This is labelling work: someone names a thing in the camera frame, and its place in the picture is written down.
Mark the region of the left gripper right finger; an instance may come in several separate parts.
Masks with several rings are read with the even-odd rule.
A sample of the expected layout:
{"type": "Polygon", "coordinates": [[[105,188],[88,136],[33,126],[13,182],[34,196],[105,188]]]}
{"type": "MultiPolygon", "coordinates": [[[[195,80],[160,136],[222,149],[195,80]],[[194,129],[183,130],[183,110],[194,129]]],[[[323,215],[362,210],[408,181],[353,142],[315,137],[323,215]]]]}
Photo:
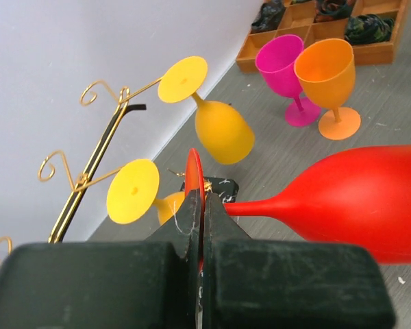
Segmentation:
{"type": "Polygon", "coordinates": [[[337,243],[252,239],[217,195],[205,201],[204,328],[393,328],[373,257],[337,243]]]}

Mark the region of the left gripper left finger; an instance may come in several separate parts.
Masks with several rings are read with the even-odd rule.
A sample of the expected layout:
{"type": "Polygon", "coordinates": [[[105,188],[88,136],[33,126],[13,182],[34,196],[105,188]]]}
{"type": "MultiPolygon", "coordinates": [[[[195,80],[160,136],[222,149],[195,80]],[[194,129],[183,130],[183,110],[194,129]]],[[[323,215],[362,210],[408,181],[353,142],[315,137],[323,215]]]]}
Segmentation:
{"type": "Polygon", "coordinates": [[[195,328],[201,196],[142,241],[33,243],[0,268],[0,328],[195,328]]]}

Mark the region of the yellow plastic wine glass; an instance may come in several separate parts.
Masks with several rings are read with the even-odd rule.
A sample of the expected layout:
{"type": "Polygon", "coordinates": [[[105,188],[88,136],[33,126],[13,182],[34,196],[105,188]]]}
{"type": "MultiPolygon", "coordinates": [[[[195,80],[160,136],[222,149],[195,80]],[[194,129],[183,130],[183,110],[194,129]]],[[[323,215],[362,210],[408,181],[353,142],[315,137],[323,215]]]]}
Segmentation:
{"type": "Polygon", "coordinates": [[[192,97],[197,105],[195,131],[199,141],[218,163],[233,165],[250,154],[255,134],[231,105],[207,101],[198,95],[207,73],[208,63],[204,58],[184,58],[162,76],[158,97],[165,103],[178,103],[192,97]]]}

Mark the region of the red plastic wine glass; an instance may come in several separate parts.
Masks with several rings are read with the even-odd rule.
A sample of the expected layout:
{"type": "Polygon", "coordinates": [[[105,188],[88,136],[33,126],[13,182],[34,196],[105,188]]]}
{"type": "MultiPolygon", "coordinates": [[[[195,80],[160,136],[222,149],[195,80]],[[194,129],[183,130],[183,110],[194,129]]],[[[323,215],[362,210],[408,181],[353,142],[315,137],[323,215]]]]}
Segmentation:
{"type": "Polygon", "coordinates": [[[381,264],[411,265],[411,145],[338,152],[274,197],[224,208],[274,218],[308,241],[358,245],[381,264]]]}

